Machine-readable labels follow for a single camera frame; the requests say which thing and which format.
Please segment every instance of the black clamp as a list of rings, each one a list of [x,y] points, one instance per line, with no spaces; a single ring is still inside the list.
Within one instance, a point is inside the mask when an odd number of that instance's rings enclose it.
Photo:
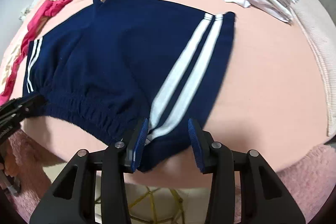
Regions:
[[[12,99],[0,107],[0,145],[21,128],[20,122],[28,118],[46,100],[38,93]]]
[[[103,224],[131,224],[124,173],[138,167],[148,130],[148,120],[125,132],[122,141],[104,151],[79,150],[56,178],[31,216],[30,224],[95,223],[95,179],[101,174]],[[205,223],[233,224],[234,171],[241,176],[241,222],[244,224],[305,224],[298,205],[263,157],[231,151],[214,142],[209,132],[189,120],[189,136],[197,166],[212,173],[211,194]]]
[[[240,172],[241,223],[306,223],[295,200],[258,151],[231,151],[214,142],[211,134],[192,119],[188,129],[197,166],[203,174],[213,174],[205,223],[233,224],[234,171]]]

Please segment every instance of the hand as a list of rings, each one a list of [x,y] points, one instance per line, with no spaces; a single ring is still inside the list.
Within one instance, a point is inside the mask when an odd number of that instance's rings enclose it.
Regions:
[[[6,145],[5,166],[0,163],[0,170],[5,169],[5,175],[16,177],[19,173],[19,166],[16,164],[16,158],[13,154],[12,147],[9,141],[7,141],[4,145]]]

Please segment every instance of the bed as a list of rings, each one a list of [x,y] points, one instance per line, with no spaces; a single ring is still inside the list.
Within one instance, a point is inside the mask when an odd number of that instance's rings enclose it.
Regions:
[[[232,150],[258,150],[275,171],[302,159],[314,146],[334,136],[329,132],[325,86],[316,56],[302,25],[280,22],[265,12],[244,9],[223,0],[169,0],[212,14],[236,13],[235,40],[229,66],[205,130]],[[92,0],[74,0],[44,26],[40,36]],[[23,23],[5,53],[22,39]],[[12,97],[22,96],[25,62],[18,72]],[[90,152],[106,145],[81,128],[52,117],[25,120],[23,130],[64,161],[80,149]],[[125,174],[133,184],[168,188],[209,187],[211,176],[201,175],[191,149],[161,162],[152,171]]]

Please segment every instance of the red fabric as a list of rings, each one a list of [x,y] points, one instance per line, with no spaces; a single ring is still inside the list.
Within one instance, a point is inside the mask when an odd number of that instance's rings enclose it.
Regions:
[[[29,22],[25,37],[21,44],[21,54],[13,63],[11,75],[6,80],[5,90],[0,94],[0,105],[6,103],[14,88],[17,72],[20,64],[28,53],[29,42],[35,40],[38,35],[38,30],[41,28],[42,19],[45,17],[54,17],[62,8],[73,0],[45,0],[41,7],[37,10],[34,17]]]

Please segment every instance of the navy blue shorts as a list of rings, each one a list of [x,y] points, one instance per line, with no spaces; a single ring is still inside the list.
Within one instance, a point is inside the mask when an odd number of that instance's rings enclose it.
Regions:
[[[139,170],[190,145],[203,127],[230,58],[235,14],[164,0],[93,0],[30,42],[23,94],[48,100],[35,116],[74,123],[107,145],[139,117],[149,132]]]

